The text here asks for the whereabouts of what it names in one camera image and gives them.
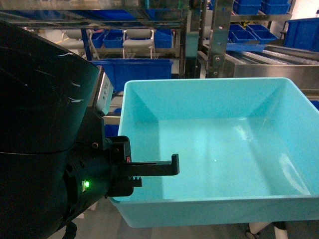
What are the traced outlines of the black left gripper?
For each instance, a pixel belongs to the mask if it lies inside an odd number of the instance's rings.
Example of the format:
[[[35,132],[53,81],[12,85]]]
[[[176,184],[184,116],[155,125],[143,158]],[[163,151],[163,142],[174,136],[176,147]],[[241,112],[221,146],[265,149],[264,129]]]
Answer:
[[[142,187],[143,176],[175,176],[180,173],[178,154],[173,154],[170,161],[133,162],[127,136],[110,137],[109,141],[105,137],[101,115],[88,107],[63,175],[67,189],[67,209],[63,216],[66,224],[106,193],[108,197],[132,195],[134,188]],[[111,184],[110,164],[112,175],[118,177]]]

